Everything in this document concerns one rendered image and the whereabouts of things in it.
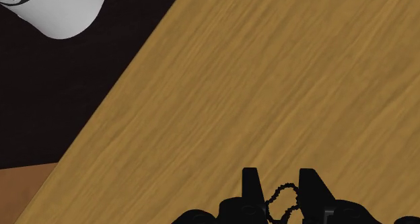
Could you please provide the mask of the wooden table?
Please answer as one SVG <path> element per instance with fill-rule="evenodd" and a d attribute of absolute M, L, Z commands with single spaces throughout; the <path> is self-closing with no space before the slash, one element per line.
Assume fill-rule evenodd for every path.
<path fill-rule="evenodd" d="M 314 168 L 420 217 L 420 0 L 176 0 L 15 224 L 172 224 Z"/>

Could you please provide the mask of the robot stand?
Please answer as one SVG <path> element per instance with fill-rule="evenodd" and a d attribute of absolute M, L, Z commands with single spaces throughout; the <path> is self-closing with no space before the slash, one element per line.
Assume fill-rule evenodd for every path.
<path fill-rule="evenodd" d="M 0 9 L 0 169 L 60 160 L 175 0 L 105 0 L 53 40 Z"/>

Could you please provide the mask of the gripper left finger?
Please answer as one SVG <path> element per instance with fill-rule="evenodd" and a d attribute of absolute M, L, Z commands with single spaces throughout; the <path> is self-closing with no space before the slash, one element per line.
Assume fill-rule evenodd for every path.
<path fill-rule="evenodd" d="M 255 167 L 242 170 L 242 195 L 220 202 L 216 217 L 200 210 L 184 212 L 171 224 L 268 224 L 267 205 Z"/>

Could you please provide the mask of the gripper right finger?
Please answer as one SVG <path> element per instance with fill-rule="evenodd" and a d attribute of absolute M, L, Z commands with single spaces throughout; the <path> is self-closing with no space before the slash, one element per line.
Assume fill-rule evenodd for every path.
<path fill-rule="evenodd" d="M 362 205 L 336 199 L 312 168 L 300 169 L 297 199 L 302 224 L 382 224 Z"/>

